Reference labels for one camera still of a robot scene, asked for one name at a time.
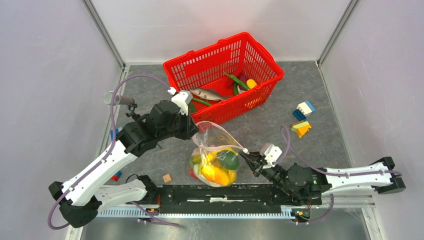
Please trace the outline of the clear zip top bag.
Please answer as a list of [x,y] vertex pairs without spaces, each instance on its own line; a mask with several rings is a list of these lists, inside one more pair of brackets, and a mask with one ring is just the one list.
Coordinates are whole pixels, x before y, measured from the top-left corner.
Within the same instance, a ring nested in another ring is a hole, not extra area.
[[[199,131],[192,137],[196,148],[193,150],[188,160],[188,174],[206,185],[214,188],[228,187],[237,179],[237,173],[241,166],[240,153],[248,153],[248,149],[243,147],[226,129],[211,121],[200,121],[196,124]],[[237,170],[229,170],[222,167],[216,158],[218,152],[230,150],[238,155],[240,166]],[[230,184],[221,186],[207,180],[201,173],[201,166],[212,165],[226,169],[230,176]]]

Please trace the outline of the green toy avocado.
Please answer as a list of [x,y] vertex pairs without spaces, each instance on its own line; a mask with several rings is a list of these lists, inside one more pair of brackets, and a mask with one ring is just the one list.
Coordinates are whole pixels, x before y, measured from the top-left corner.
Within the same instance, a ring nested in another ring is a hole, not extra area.
[[231,150],[222,150],[216,154],[218,163],[228,170],[237,170],[240,167],[238,155]]

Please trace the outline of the orange yellow toy mango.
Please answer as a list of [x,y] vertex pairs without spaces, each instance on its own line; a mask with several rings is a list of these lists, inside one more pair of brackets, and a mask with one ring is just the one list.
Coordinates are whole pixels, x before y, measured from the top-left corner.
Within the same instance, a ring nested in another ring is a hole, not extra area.
[[228,186],[231,183],[230,175],[224,168],[214,165],[202,165],[200,171],[208,181],[220,186]]

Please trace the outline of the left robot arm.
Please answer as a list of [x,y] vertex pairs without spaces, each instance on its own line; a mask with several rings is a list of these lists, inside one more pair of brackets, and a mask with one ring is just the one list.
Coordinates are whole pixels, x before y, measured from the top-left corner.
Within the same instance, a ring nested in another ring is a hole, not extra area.
[[156,185],[147,175],[122,185],[104,184],[126,165],[134,162],[157,143],[175,137],[189,140],[198,132],[187,100],[162,100],[150,113],[126,124],[105,152],[73,178],[53,182],[48,190],[66,220],[66,226],[80,228],[100,212],[129,202],[142,200],[153,203],[157,198]]

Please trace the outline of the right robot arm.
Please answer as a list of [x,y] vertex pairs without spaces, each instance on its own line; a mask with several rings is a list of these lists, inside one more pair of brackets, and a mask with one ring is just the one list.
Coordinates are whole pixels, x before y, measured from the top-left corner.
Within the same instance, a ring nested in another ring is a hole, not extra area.
[[302,206],[322,203],[322,196],[354,191],[395,194],[406,189],[391,157],[383,157],[370,165],[352,168],[312,168],[294,163],[288,169],[276,164],[266,167],[259,152],[239,155],[255,177],[263,176],[271,183],[273,194],[285,205]]

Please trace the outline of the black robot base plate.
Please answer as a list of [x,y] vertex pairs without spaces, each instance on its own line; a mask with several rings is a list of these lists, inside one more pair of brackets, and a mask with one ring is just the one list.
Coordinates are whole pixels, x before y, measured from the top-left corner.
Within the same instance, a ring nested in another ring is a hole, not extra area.
[[158,205],[161,214],[276,214],[281,206],[320,205],[321,198],[295,201],[272,184],[162,185],[148,190],[139,205]]

